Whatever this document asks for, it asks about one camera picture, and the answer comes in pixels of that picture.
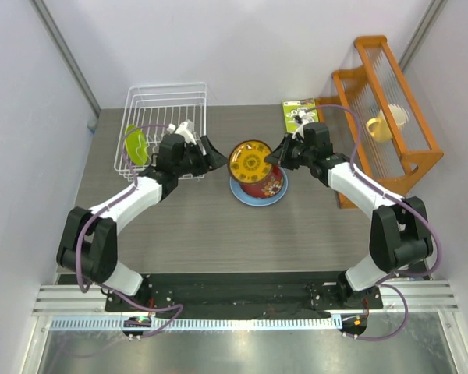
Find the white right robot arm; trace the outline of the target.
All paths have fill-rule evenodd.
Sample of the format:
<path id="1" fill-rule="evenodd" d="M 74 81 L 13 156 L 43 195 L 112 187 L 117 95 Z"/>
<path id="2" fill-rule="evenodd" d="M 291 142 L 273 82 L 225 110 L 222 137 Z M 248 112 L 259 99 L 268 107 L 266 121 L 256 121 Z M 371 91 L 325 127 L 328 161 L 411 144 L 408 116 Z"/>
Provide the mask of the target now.
<path id="1" fill-rule="evenodd" d="M 346 196 L 370 218 L 369 253 L 336 281 L 341 305 L 357 306 L 380 281 L 432 255 L 422 200 L 393 193 L 367 177 L 348 157 L 336 153 L 326 124 L 311 122 L 285 134 L 265 161 L 287 170 L 309 168 L 314 178 Z"/>

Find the lime green plate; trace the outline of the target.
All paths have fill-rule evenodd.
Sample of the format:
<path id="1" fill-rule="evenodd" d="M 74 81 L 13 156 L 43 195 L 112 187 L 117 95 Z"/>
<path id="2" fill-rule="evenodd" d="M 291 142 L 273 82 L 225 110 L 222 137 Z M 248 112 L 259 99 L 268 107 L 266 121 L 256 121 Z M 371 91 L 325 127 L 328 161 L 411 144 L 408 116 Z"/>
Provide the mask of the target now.
<path id="1" fill-rule="evenodd" d="M 138 166 L 144 166 L 147 163 L 147 139 L 141 129 L 135 125 L 129 125 L 125 132 L 124 141 L 126 152 L 130 160 Z"/>

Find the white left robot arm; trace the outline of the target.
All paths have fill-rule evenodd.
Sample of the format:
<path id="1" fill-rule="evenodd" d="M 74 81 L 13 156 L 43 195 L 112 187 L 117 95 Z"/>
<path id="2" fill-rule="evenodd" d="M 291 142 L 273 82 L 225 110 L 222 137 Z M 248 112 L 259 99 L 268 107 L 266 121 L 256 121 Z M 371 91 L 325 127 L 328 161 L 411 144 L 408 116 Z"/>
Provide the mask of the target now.
<path id="1" fill-rule="evenodd" d="M 155 160 L 131 185 L 104 203 L 90 209 L 76 206 L 68 213 L 57 264 L 74 272 L 82 289 L 89 283 L 101 284 L 123 294 L 132 310 L 145 309 L 151 300 L 149 283 L 119 260 L 119 233 L 168 197 L 182 176 L 204 175 L 227 162 L 206 136 L 199 140 L 185 133 L 164 136 Z"/>

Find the yellow patterned plate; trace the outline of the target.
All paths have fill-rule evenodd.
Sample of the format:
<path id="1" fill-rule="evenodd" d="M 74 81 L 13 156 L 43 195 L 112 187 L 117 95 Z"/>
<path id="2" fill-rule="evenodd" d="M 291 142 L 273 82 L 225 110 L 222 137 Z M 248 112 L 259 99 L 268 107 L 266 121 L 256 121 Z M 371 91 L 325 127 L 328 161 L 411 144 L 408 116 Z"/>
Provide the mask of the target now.
<path id="1" fill-rule="evenodd" d="M 229 156 L 230 176 L 239 183 L 261 182 L 272 171 L 273 165 L 265 158 L 272 152 L 269 145 L 260 140 L 246 140 L 237 145 Z"/>

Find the red floral plate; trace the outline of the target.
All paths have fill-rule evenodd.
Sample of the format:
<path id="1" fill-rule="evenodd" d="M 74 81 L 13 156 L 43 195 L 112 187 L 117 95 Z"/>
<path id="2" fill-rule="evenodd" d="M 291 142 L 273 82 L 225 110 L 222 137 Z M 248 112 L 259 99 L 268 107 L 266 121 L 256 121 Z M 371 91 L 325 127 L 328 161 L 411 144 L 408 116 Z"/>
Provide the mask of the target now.
<path id="1" fill-rule="evenodd" d="M 250 175 L 241 183 L 241 189 L 249 196 L 268 199 L 277 196 L 285 186 L 285 177 L 277 166 L 270 166 L 266 172 Z"/>

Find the light blue plate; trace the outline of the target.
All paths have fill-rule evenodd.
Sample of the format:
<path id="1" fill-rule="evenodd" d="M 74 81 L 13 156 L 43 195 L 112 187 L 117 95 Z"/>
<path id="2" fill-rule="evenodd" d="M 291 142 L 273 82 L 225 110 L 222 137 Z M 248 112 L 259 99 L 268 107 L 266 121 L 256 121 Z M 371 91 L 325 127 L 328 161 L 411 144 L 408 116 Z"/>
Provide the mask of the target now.
<path id="1" fill-rule="evenodd" d="M 257 198 L 253 197 L 246 192 L 244 192 L 241 188 L 241 185 L 235 181 L 233 178 L 229 179 L 229 187 L 231 189 L 232 194 L 241 202 L 247 206 L 252 207 L 266 207 L 277 203 L 280 199 L 284 197 L 288 190 L 288 184 L 284 184 L 282 190 L 276 194 L 275 196 L 268 197 L 268 198 Z"/>

